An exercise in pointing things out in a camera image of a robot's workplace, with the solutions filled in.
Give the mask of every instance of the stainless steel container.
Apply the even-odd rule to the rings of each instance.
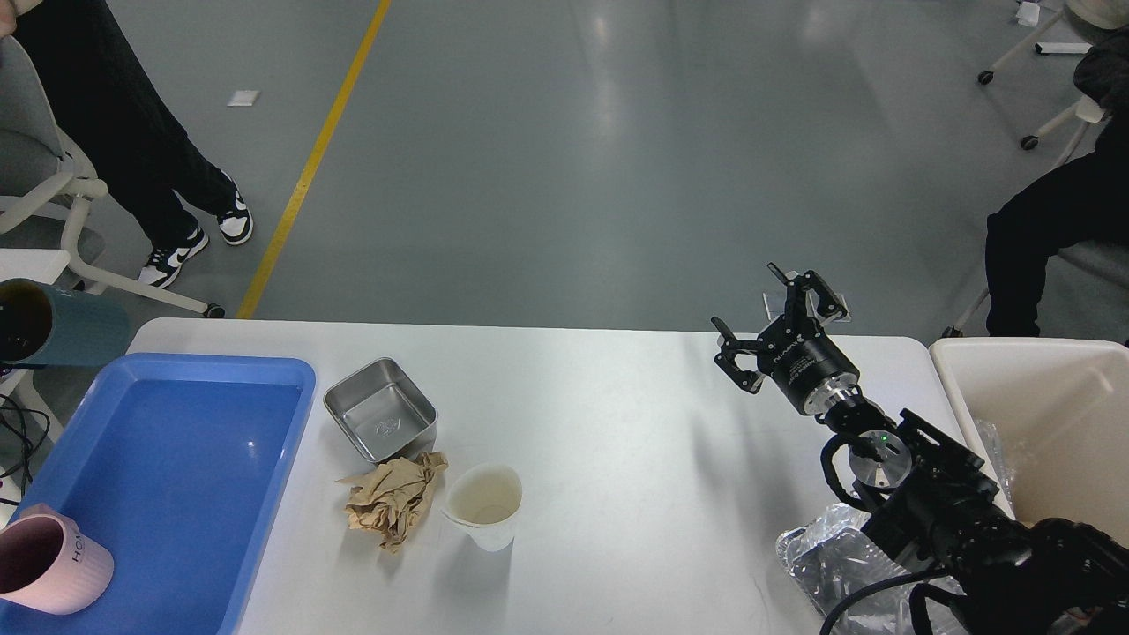
[[[325,393],[325,408],[371,463],[414,459],[435,441],[435,407],[387,357],[349,375]]]

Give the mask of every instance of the white bin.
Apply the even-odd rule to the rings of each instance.
[[[1089,523],[1129,545],[1129,349],[1103,341],[945,339],[930,349],[969,447],[996,425],[1015,516]]]

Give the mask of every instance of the chair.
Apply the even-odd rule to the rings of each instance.
[[[1113,31],[1129,24],[1129,1],[1066,0],[1062,8],[1047,21],[1035,28],[1035,31],[1031,32],[1030,35],[1021,40],[1018,44],[1004,53],[998,60],[992,62],[987,70],[980,71],[980,75],[977,76],[977,81],[987,86],[991,82],[992,78],[996,77],[996,71],[1004,67],[1004,64],[1006,64],[1019,51],[1026,50],[1032,45],[1034,45],[1038,52],[1042,52],[1040,45],[1038,44],[1039,38],[1062,18],[1067,18],[1067,24],[1070,25],[1075,33],[1086,41],[1094,42],[1103,37],[1102,32]],[[1082,124],[1075,132],[1074,140],[1071,140],[1073,147],[1069,147],[1066,151],[1065,156],[1069,157],[1069,155],[1077,148],[1077,141],[1082,139],[1082,134],[1085,133],[1089,123],[1097,123],[1105,116],[1105,113],[1097,107],[1097,104],[1087,97],[1083,97],[1080,102],[1071,104],[1068,108],[1041,125],[1033,134],[1027,134],[1021,139],[1019,147],[1024,150],[1034,149],[1034,147],[1039,145],[1039,140],[1042,137],[1045,137],[1052,130],[1069,121],[1071,115],[1078,116],[1078,119],[1082,120]],[[1059,160],[1060,163],[1056,164],[1056,166],[1066,163],[1062,157],[1059,157]]]
[[[90,201],[106,195],[94,165],[55,124],[51,105],[32,60],[12,37],[0,38],[0,197],[15,201],[0,212],[0,234],[29,221],[49,202],[69,208],[60,247],[70,254],[68,268],[95,282],[87,289],[114,287],[135,295],[222,318],[224,308],[145,285],[89,264],[79,251],[79,237]]]
[[[1064,111],[1059,116],[1064,120],[1070,116],[1078,118],[1082,123],[1078,130],[1074,133],[1070,141],[1067,143],[1062,154],[1059,155],[1058,160],[1051,166],[1051,169],[1064,165],[1066,162],[1070,160],[1074,153],[1078,149],[1078,145],[1082,143],[1082,138],[1086,134],[1086,130],[1091,124],[1102,121],[1105,116],[1105,111],[1097,105],[1097,102],[1091,99],[1087,96],[1083,96],[1078,102],[1071,105],[1069,108]],[[1126,247],[1111,243],[1102,243],[1096,241],[1085,241],[1078,243],[1077,245],[1070,246],[1065,250],[1059,251],[1059,256],[1069,262],[1070,264],[1113,282],[1114,285],[1129,289],[1129,273],[1127,273],[1126,267]],[[964,337],[964,324],[972,319],[972,315],[983,305],[984,301],[988,299],[988,287],[984,287],[977,296],[977,299],[961,314],[960,318],[953,322],[952,325],[947,327],[942,333],[942,338],[961,338]]]

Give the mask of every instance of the metal tray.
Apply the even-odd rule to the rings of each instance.
[[[413,459],[435,441],[435,407],[387,357],[326,391],[325,408],[371,463]]]
[[[227,635],[259,568],[315,389],[299,359],[134,354],[98,373],[20,503],[110,550],[88,608],[0,601],[5,635]]]

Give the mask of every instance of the teal cup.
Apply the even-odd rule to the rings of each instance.
[[[130,345],[130,320],[112,299],[26,278],[0,282],[0,364],[102,366]]]

